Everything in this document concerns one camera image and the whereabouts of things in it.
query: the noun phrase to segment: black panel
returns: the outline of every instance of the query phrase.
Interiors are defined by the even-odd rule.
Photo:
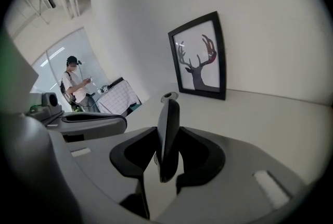
[[[120,205],[143,218],[150,218],[143,181],[139,182],[135,193],[129,195]]]
[[[177,193],[182,187],[206,184],[222,170],[225,164],[223,150],[212,141],[184,127],[180,127],[178,137],[185,173],[177,177]]]
[[[113,119],[113,118],[123,119],[125,121],[126,127],[127,127],[126,118],[124,118],[123,116],[120,116],[120,115],[71,114],[71,115],[63,117],[61,120],[63,122],[67,122],[67,123],[73,123],[73,122],[106,120],[106,119]]]
[[[157,129],[149,130],[115,146],[110,152],[113,166],[125,177],[141,179],[157,145]]]

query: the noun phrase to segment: person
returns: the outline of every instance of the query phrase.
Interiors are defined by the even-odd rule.
[[[62,82],[68,95],[75,96],[75,102],[83,107],[85,111],[99,112],[99,109],[94,99],[87,94],[86,85],[91,82],[91,79],[81,81],[74,72],[78,68],[78,60],[75,56],[67,58],[67,69],[62,75]]]

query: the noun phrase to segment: white tablecloth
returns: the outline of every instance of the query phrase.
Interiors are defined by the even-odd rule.
[[[101,113],[121,115],[132,104],[140,101],[135,92],[125,80],[119,82],[97,101]]]

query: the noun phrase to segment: black cap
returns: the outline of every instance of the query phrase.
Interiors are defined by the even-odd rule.
[[[69,63],[75,63],[78,65],[78,59],[75,56],[71,55],[70,57],[67,58],[67,66]]]

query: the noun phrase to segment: deer antler artwork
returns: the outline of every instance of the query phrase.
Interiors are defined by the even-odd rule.
[[[192,74],[193,85],[194,85],[195,90],[218,92],[220,88],[205,85],[205,83],[203,82],[202,77],[201,77],[202,68],[205,65],[213,63],[217,56],[213,41],[204,34],[202,36],[206,39],[206,41],[205,41],[204,38],[202,38],[202,40],[205,43],[206,48],[207,48],[208,60],[201,63],[200,57],[199,57],[199,55],[197,55],[198,60],[199,60],[199,66],[196,68],[192,66],[190,58],[188,59],[189,63],[185,62],[184,56],[185,56],[186,52],[183,51],[182,45],[183,45],[184,41],[182,41],[182,43],[179,44],[179,46],[178,46],[179,63],[182,65],[188,66],[188,68],[185,68],[185,69],[187,70],[187,72]]]

